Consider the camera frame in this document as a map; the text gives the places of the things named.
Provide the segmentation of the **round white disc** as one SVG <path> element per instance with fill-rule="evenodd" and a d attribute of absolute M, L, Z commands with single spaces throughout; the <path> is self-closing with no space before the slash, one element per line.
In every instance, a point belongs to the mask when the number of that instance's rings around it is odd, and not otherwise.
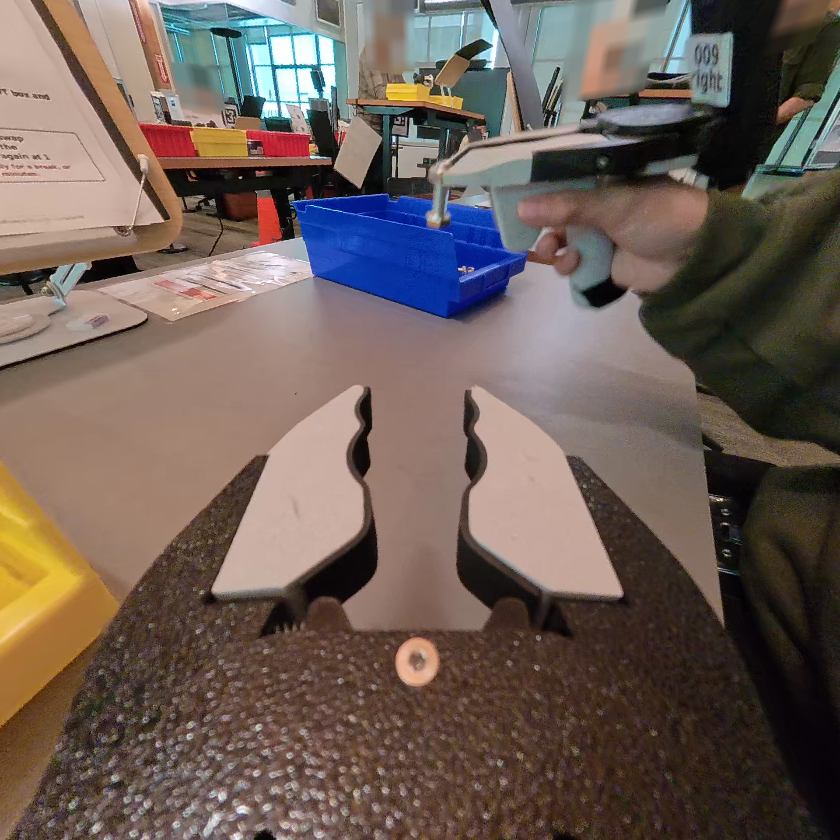
<path fill-rule="evenodd" d="M 49 327 L 49 316 L 27 312 L 1 315 L 1 345 L 34 337 Z"/>

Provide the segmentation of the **person's right forearm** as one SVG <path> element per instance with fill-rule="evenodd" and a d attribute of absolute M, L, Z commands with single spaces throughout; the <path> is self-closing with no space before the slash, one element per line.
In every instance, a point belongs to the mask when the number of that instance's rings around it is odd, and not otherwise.
<path fill-rule="evenodd" d="M 647 333 L 747 425 L 839 452 L 839 174 L 755 199 L 714 192 Z"/>

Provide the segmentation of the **open cardboard box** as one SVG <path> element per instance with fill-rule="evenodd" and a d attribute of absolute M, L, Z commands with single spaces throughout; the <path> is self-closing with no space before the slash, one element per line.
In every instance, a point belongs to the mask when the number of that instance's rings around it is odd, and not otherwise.
<path fill-rule="evenodd" d="M 483 38 L 478 38 L 460 47 L 443 64 L 434 77 L 434 85 L 451 89 L 465 75 L 473 59 L 492 48 L 492 44 Z"/>

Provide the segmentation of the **blue plastic bin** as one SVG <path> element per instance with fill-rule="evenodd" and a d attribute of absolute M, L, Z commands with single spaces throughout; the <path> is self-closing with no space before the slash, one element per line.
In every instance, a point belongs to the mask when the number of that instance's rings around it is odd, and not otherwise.
<path fill-rule="evenodd" d="M 447 319 L 524 271 L 525 254 L 503 248 L 491 210 L 450 204 L 450 224 L 432 229 L 430 205 L 386 194 L 294 202 L 312 273 Z M 476 270 L 460 275 L 459 266 Z"/>

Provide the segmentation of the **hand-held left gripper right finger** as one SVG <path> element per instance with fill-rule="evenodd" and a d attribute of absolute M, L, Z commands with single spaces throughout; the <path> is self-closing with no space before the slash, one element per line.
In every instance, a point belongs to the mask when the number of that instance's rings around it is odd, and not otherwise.
<path fill-rule="evenodd" d="M 475 385 L 465 392 L 465 472 L 457 574 L 495 610 L 519 602 L 531 627 L 562 602 L 619 603 L 624 588 L 562 447 Z"/>

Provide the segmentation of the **clear plastic bag of parts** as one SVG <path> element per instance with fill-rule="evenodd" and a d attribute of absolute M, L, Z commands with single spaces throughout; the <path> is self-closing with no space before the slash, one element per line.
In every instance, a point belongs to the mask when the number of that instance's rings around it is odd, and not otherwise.
<path fill-rule="evenodd" d="M 175 322 L 312 277 L 307 261 L 249 249 L 228 259 L 123 280 L 102 287 L 101 291 L 165 321 Z"/>

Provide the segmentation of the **black metal desk bracket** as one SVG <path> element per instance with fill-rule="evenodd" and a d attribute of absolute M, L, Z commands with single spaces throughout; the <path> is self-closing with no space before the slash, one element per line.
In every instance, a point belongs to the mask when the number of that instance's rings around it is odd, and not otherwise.
<path fill-rule="evenodd" d="M 708 500 L 718 572 L 740 576 L 745 520 L 743 509 L 738 500 L 730 496 L 710 492 Z"/>

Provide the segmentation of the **tall wooden top table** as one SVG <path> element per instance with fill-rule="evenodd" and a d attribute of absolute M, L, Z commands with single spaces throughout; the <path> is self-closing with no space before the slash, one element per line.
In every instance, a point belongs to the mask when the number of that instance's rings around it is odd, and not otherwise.
<path fill-rule="evenodd" d="M 430 101 L 375 100 L 348 98 L 346 104 L 357 112 L 380 115 L 383 118 L 382 185 L 390 192 L 393 157 L 393 123 L 397 117 L 407 117 L 416 125 L 438 130 L 437 159 L 449 157 L 448 146 L 452 132 L 467 135 L 470 130 L 487 124 L 484 115 Z"/>

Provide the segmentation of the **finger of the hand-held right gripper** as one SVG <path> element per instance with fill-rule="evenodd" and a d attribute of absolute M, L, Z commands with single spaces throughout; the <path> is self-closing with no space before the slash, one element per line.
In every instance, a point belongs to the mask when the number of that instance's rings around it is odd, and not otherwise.
<path fill-rule="evenodd" d="M 563 125 L 555 129 L 541 129 L 498 136 L 468 143 L 458 150 L 457 160 L 486 152 L 513 152 L 514 156 L 534 156 L 541 152 L 569 152 L 596 146 L 596 126 L 592 123 Z"/>
<path fill-rule="evenodd" d="M 429 171 L 431 184 L 446 187 L 508 188 L 531 182 L 530 149 L 463 149 Z"/>

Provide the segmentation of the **grey board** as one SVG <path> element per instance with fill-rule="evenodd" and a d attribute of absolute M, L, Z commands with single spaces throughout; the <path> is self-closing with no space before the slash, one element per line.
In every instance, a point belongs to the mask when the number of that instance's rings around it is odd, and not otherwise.
<path fill-rule="evenodd" d="M 371 164 L 382 147 L 382 135 L 360 115 L 350 121 L 333 169 L 356 188 L 362 188 Z"/>

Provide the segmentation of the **orange traffic cone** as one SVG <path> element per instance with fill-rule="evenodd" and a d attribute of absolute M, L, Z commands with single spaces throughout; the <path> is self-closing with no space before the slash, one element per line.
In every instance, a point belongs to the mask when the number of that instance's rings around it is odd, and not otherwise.
<path fill-rule="evenodd" d="M 258 240 L 255 247 L 272 245 L 283 240 L 280 226 L 280 216 L 277 205 L 270 191 L 257 191 L 255 193 L 258 211 Z"/>

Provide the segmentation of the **metal stand bracket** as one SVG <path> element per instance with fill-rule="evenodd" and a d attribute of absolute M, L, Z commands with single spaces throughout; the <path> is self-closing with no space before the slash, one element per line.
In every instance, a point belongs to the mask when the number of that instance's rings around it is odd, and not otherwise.
<path fill-rule="evenodd" d="M 91 266 L 92 263 L 90 262 L 77 262 L 57 267 L 42 286 L 40 294 L 53 301 L 55 310 L 65 308 L 70 292 L 73 291 Z"/>

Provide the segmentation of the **person's right hand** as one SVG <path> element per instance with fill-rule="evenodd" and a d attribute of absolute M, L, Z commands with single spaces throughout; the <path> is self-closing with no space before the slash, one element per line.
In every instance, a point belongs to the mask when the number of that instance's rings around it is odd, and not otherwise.
<path fill-rule="evenodd" d="M 592 191 L 531 196 L 518 205 L 525 225 L 542 232 L 534 252 L 561 277 L 581 262 L 568 227 L 594 229 L 614 247 L 612 278 L 645 297 L 668 284 L 696 246 L 710 197 L 669 177 L 608 185 Z"/>

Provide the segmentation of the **person's dark green clothing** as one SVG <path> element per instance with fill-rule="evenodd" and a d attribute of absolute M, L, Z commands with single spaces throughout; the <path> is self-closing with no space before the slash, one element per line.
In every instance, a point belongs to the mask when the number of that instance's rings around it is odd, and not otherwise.
<path fill-rule="evenodd" d="M 741 577 L 773 723 L 818 820 L 838 838 L 838 467 L 763 475 L 743 527 Z"/>

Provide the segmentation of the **red plastic bin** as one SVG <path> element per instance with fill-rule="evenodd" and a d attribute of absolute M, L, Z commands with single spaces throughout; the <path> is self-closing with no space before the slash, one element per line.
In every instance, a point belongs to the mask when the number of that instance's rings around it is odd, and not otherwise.
<path fill-rule="evenodd" d="M 191 126 L 140 122 L 139 128 L 152 152 L 159 159 L 197 156 Z"/>
<path fill-rule="evenodd" d="M 310 156 L 310 137 L 306 133 L 247 130 L 248 147 L 261 144 L 265 157 L 307 158 Z"/>

